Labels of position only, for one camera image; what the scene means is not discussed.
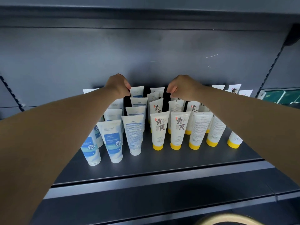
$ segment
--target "forearm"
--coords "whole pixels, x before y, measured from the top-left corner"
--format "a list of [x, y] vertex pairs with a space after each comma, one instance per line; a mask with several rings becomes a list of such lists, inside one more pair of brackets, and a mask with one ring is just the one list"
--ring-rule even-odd
[[195, 99], [260, 156], [300, 184], [300, 111], [255, 98], [201, 86]]
[[[101, 88], [0, 122], [0, 175], [5, 180], [0, 184], [1, 224], [30, 219], [56, 177], [116, 98], [114, 91]], [[15, 211], [24, 213], [13, 216]]]

